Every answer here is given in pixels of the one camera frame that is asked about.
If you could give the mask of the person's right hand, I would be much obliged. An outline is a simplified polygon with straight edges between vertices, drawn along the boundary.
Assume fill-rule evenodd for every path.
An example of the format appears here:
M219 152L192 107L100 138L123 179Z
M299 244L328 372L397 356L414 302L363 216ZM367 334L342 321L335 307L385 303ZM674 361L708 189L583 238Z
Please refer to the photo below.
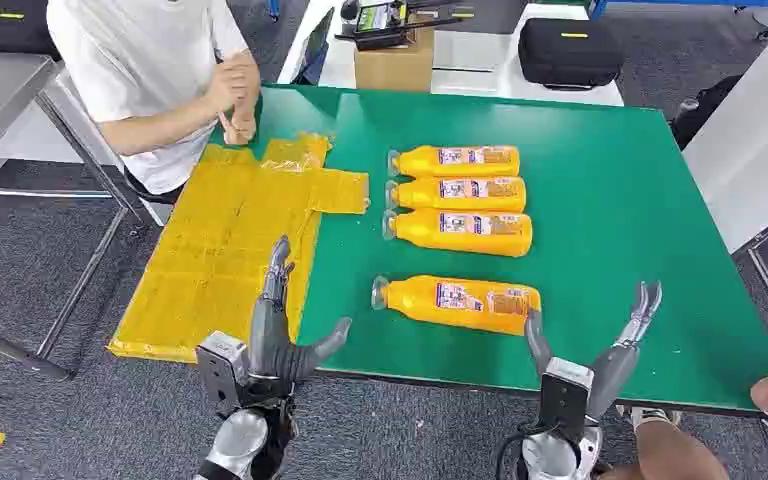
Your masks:
M205 94L216 112L245 106L259 96L259 68L246 50L237 52L214 68Z

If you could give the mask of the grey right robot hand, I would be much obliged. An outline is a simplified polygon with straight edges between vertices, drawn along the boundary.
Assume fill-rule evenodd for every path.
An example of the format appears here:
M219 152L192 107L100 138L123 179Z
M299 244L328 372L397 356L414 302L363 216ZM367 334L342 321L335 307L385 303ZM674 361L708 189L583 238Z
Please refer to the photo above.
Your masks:
M662 285L642 282L629 321L614 343L585 367L552 354L543 334L541 313L528 310L524 334L540 378L541 421L555 424L554 413L569 407L570 418L583 424L596 424L614 403L634 371L639 343L662 300Z

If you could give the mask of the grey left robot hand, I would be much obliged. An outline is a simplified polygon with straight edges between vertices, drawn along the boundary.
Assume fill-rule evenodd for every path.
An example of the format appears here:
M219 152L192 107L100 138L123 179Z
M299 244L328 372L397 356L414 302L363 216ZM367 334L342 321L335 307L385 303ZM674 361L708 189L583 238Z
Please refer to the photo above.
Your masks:
M256 394L273 398L290 396L297 381L309 377L346 343L352 325L351 318L342 317L331 333L311 345L291 341L287 300L294 264L287 261L290 253L290 241L283 235L273 245L250 320L249 382Z

